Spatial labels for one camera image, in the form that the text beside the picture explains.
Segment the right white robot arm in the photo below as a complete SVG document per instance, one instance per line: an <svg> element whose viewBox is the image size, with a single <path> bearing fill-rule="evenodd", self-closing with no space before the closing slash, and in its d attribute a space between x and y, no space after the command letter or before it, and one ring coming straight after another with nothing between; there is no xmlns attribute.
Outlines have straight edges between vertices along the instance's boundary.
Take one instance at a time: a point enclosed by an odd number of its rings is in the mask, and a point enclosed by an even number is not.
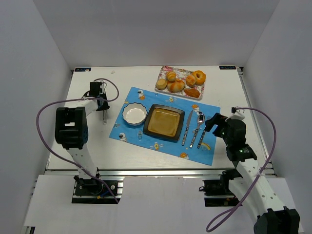
<svg viewBox="0 0 312 234"><path fill-rule="evenodd" d="M216 113L205 122L207 132L213 127L213 135L223 139L227 157L234 165L234 169L222 173L221 184L254 219L254 233L297 234L299 213L282 202L262 173L255 152L246 142L242 116Z"/></svg>

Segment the striped croissant roll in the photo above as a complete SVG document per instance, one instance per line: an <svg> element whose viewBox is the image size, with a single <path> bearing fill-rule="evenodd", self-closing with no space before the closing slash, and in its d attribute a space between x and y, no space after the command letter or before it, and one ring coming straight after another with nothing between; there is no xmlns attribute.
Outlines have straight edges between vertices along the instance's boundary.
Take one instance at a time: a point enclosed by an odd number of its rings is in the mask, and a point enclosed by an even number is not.
<svg viewBox="0 0 312 234"><path fill-rule="evenodd" d="M173 82L176 80L176 73L174 71L170 71L166 73L166 79L170 82Z"/></svg>

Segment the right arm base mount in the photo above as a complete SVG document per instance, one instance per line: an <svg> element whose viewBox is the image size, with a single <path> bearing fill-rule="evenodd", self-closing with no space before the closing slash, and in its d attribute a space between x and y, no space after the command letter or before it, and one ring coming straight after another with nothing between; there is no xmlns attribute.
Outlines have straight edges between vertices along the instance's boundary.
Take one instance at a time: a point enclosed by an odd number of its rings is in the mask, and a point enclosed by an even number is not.
<svg viewBox="0 0 312 234"><path fill-rule="evenodd" d="M234 207L239 200L230 191L229 182L242 178L236 169L223 171L220 179L207 179L198 190L204 193L205 207Z"/></svg>

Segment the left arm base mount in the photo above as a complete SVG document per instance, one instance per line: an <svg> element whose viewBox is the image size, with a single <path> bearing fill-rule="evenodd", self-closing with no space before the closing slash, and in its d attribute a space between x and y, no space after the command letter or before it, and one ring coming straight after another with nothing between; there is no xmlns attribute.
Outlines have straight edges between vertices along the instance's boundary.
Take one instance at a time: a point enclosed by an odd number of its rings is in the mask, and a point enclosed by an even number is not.
<svg viewBox="0 0 312 234"><path fill-rule="evenodd" d="M98 180L74 176L72 204L117 204L108 188Z"/></svg>

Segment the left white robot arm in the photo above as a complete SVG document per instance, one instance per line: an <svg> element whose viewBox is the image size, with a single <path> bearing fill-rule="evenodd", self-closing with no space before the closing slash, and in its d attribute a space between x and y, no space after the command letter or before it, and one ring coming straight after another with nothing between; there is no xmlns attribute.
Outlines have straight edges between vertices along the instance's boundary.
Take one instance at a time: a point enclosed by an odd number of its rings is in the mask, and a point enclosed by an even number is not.
<svg viewBox="0 0 312 234"><path fill-rule="evenodd" d="M103 124L107 123L106 82L90 82L90 90L73 107L60 107L56 110L55 139L72 157L78 168L78 178L91 180L99 178L98 168L92 161L87 141L89 137L87 116L93 112L103 113Z"/></svg>

